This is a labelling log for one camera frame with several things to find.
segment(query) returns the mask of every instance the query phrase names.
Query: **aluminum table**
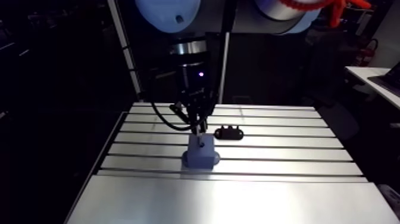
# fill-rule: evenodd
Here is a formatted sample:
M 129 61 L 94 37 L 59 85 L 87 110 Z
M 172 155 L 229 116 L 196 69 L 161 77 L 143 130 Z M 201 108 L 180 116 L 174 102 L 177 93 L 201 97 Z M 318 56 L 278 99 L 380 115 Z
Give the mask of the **aluminum table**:
M 189 132 L 135 103 L 66 223 L 399 223 L 312 107 L 217 105 L 208 124 L 245 136 L 215 140 L 212 170 L 188 170 Z

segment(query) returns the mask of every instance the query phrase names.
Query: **cable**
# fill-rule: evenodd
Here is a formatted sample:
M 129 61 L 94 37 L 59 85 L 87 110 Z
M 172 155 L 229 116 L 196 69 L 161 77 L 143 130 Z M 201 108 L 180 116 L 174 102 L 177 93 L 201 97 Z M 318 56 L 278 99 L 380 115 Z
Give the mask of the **cable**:
M 233 22 L 235 20 L 235 9 L 236 9 L 236 4 L 237 0 L 232 0 L 228 1 L 228 3 L 225 4 L 224 7 L 224 15 L 223 15 L 223 21 L 221 25 L 221 32 L 220 32 L 220 50 L 219 50 L 219 57 L 218 57 L 218 73 L 220 74 L 217 82 L 214 86 L 214 91 L 212 92 L 212 97 L 211 97 L 211 105 L 207 112 L 205 113 L 204 117 L 201 117 L 199 120 L 197 120 L 194 124 L 191 124 L 186 127 L 177 127 L 173 124 L 171 124 L 169 121 L 167 121 L 164 116 L 158 111 L 157 106 L 154 103 L 153 100 L 153 82 L 155 78 L 155 74 L 152 74 L 150 77 L 149 81 L 149 87 L 148 87 L 148 97 L 149 101 L 151 104 L 151 107 L 153 108 L 155 114 L 164 122 L 168 127 L 174 129 L 174 130 L 179 130 L 179 131 L 185 131 L 185 130 L 191 130 L 195 128 L 197 125 L 200 123 L 204 122 L 205 119 L 207 119 L 208 115 L 211 114 L 215 108 L 215 105 L 218 102 L 218 96 L 219 96 L 219 88 L 221 85 L 221 78 L 222 78 L 222 71 L 223 71 L 223 55 L 224 55 L 224 46 L 225 46 L 225 35 L 227 32 L 230 32 L 233 27 Z
M 153 100 L 153 83 L 154 83 L 154 78 L 155 78 L 155 74 L 152 74 L 151 77 L 150 77 L 149 88 L 148 88 L 148 91 L 149 91 L 149 94 L 148 94 L 149 101 L 150 101 L 151 107 L 153 108 L 155 114 L 156 114 L 156 115 L 162 120 L 162 122 L 164 122 L 168 127 L 172 128 L 172 129 L 174 129 L 174 130 L 179 130 L 179 131 L 191 130 L 191 129 L 195 128 L 197 125 L 200 125 L 200 124 L 207 118 L 207 115 L 204 116 L 204 117 L 201 117 L 201 118 L 200 118 L 199 120 L 197 120 L 194 124 L 191 124 L 191 125 L 186 126 L 186 127 L 178 127 L 178 126 L 175 126 L 175 125 L 171 124 L 171 123 L 170 123 L 167 119 L 165 119 L 164 116 L 158 111 L 157 106 L 156 106 L 155 103 L 154 103 L 154 100 Z M 215 104 L 213 104 L 213 105 L 211 106 L 211 109 L 210 109 L 209 113 L 205 113 L 205 114 L 210 114 L 210 113 L 212 112 L 212 110 L 214 109 L 214 107 L 215 107 Z

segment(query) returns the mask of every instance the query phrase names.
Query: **metal surface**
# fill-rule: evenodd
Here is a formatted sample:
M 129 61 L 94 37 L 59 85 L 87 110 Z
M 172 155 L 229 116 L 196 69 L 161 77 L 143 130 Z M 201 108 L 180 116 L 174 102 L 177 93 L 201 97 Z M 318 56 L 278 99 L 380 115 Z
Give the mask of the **metal surface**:
M 203 64 L 203 62 L 197 62 L 197 63 L 191 63 L 191 64 L 182 64 L 182 65 L 179 65 L 179 66 L 180 67 L 192 67 L 192 66 L 199 66 L 201 64 Z
M 175 115 L 164 115 L 170 123 L 182 124 Z M 138 123 L 163 123 L 157 115 L 128 114 L 126 122 Z M 287 127 L 327 127 L 322 119 L 296 119 L 276 117 L 235 117 L 235 116 L 209 116 L 209 125 L 254 125 L 254 126 L 287 126 Z
M 159 107 L 161 114 L 174 115 L 168 107 Z M 154 114 L 151 107 L 132 107 L 129 113 L 135 114 Z M 213 116 L 246 116 L 246 117 L 291 117 L 291 118 L 321 118 L 316 111 L 311 110 L 263 110 L 263 109 L 229 109 L 216 108 L 212 113 Z
M 145 145 L 114 143 L 110 155 L 138 155 L 180 158 L 187 150 L 178 145 Z M 298 148 L 245 148 L 216 147 L 221 159 L 238 160 L 293 160 L 293 161 L 352 161 L 346 150 L 298 149 Z
M 205 41 L 192 41 L 187 43 L 177 43 L 172 46 L 172 54 L 198 54 L 207 51 Z
M 287 21 L 266 18 L 254 1 L 238 0 L 232 33 L 285 33 L 298 23 L 301 17 Z
M 146 144 L 187 145 L 189 135 L 158 133 L 119 133 L 115 142 L 131 142 Z M 244 136 L 237 140 L 215 140 L 215 146 L 224 147 L 297 147 L 297 148 L 343 148 L 336 138 L 308 137 L 270 137 Z
M 255 0 L 260 11 L 275 20 L 290 20 L 304 15 L 304 11 L 299 11 L 288 7 L 280 0 Z
M 224 46 L 224 58 L 222 63 L 222 74 L 221 74 L 221 83 L 220 83 L 220 92 L 218 95 L 218 103 L 222 104 L 222 100 L 224 97 L 224 86 L 225 86 L 225 76 L 226 76 L 226 64 L 228 62 L 228 51 L 229 51 L 229 37 L 230 33 L 225 33 L 225 46 Z
M 212 170 L 191 171 L 182 166 L 179 158 L 125 157 L 109 155 L 103 169 L 136 170 L 164 173 L 246 174 L 246 175 L 305 175 L 361 176 L 355 163 L 221 160 Z
M 367 178 L 351 176 L 269 176 L 269 175 L 202 175 L 182 173 L 151 173 L 120 170 L 99 170 L 97 175 L 143 178 L 189 179 L 202 181 L 262 181 L 262 182 L 313 182 L 313 183 L 366 183 Z
M 399 223 L 322 119 L 290 117 L 315 116 L 312 108 L 217 105 L 231 116 L 212 122 L 244 123 L 250 134 L 215 139 L 219 164 L 189 170 L 180 159 L 188 133 L 167 129 L 149 104 L 135 105 L 131 112 L 145 114 L 126 118 L 68 223 Z M 266 119 L 276 126 L 263 126 Z M 316 121 L 325 127 L 310 127 Z
M 69 224 L 398 224 L 373 183 L 93 176 Z
M 208 125 L 207 133 L 214 133 L 221 128 L 218 125 Z M 335 137 L 329 128 L 320 127 L 263 127 L 263 126 L 241 126 L 247 136 L 303 136 L 303 137 Z M 149 123 L 124 123 L 122 132 L 143 132 L 143 133 L 190 133 L 190 131 L 179 132 L 172 130 L 165 124 Z

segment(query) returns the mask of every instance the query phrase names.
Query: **table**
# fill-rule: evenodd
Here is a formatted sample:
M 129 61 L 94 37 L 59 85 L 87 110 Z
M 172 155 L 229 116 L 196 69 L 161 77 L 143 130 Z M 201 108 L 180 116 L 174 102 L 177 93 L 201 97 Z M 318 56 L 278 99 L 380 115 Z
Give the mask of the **table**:
M 348 69 L 355 77 L 359 78 L 359 80 L 368 86 L 371 86 L 379 95 L 383 96 L 400 110 L 400 97 L 368 79 L 369 77 L 384 75 L 390 69 L 351 66 L 347 66 L 346 69 Z
M 157 104 L 182 124 L 168 105 Z M 217 105 L 208 123 L 208 133 L 231 124 L 245 136 L 215 140 L 212 170 L 188 170 L 189 132 L 135 103 L 67 223 L 399 224 L 312 107 Z

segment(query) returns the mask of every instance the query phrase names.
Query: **metal cylinder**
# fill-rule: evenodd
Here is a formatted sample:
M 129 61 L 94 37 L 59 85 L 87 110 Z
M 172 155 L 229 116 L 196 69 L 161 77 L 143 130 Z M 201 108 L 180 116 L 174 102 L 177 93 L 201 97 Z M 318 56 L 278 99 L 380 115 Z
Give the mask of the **metal cylinder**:
M 186 43 L 177 43 L 172 46 L 172 54 L 198 54 L 207 51 L 205 41 L 192 41 Z
M 296 0 L 304 4 L 315 4 L 324 0 Z M 302 16 L 305 11 L 288 7 L 280 0 L 255 0 L 258 8 L 275 20 L 290 20 Z

